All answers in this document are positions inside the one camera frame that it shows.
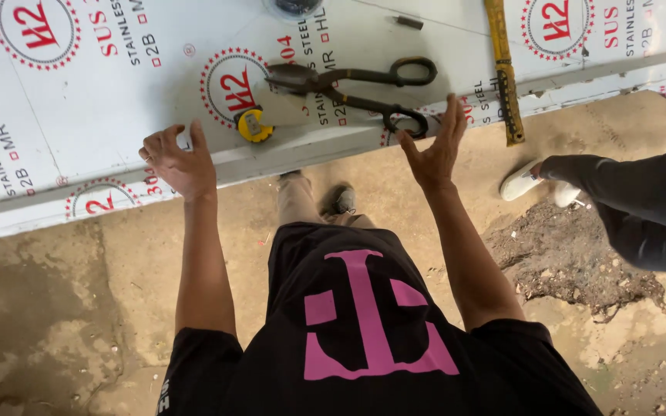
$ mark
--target man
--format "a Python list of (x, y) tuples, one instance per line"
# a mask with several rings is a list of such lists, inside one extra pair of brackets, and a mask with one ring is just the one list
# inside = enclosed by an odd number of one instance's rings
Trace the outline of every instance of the man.
[(585, 191), (610, 245), (639, 269), (666, 272), (666, 153), (625, 162), (593, 155), (551, 156), (514, 173), (500, 194), (512, 201), (543, 179), (563, 181), (554, 193), (558, 206), (569, 205)]
[(430, 149), (399, 139), (436, 219), (467, 332), (446, 321), (397, 236), (352, 215), (350, 189), (324, 221), (309, 182), (292, 173), (281, 178), (266, 324), (244, 352), (199, 122), (190, 153), (175, 143), (182, 126), (143, 141), (141, 156), (185, 197), (186, 215), (157, 414), (601, 414), (548, 330), (525, 322), (467, 216), (451, 182), (466, 119), (448, 100)]

